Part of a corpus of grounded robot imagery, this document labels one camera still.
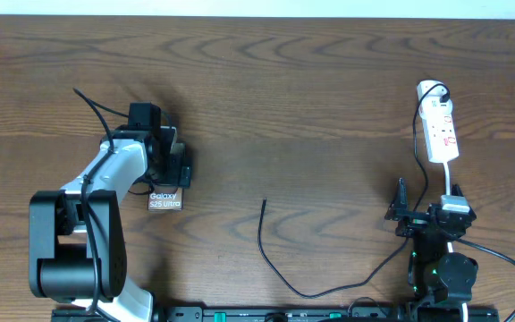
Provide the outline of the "Galaxy S25 Ultra smartphone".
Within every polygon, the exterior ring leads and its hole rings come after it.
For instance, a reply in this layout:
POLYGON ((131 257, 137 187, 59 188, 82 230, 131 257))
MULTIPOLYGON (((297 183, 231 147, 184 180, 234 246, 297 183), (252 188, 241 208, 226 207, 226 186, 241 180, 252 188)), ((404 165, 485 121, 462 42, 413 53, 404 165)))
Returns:
POLYGON ((183 188, 157 187, 148 195, 149 211, 181 211, 183 188))

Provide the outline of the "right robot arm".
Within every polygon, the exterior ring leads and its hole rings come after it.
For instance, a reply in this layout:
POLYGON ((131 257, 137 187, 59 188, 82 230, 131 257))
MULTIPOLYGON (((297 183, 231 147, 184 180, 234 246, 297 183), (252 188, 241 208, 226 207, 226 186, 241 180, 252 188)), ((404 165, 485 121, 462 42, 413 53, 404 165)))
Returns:
POLYGON ((419 212, 409 208, 406 184, 397 181, 393 201, 385 214, 398 223, 395 234, 413 240, 409 285, 414 299, 403 305, 407 321, 467 321, 467 303, 477 280, 477 262, 453 250, 476 214, 458 185, 450 195, 419 212))

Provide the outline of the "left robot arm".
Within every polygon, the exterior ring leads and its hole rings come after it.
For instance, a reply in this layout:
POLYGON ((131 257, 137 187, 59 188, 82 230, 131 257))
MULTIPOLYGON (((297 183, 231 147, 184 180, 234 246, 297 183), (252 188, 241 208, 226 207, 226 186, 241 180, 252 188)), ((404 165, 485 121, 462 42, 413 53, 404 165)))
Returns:
POLYGON ((132 185, 190 183, 185 147, 171 126, 122 126, 97 156, 57 191, 29 204, 29 285, 64 305, 54 321, 163 321, 156 297, 127 275, 120 205, 132 185))

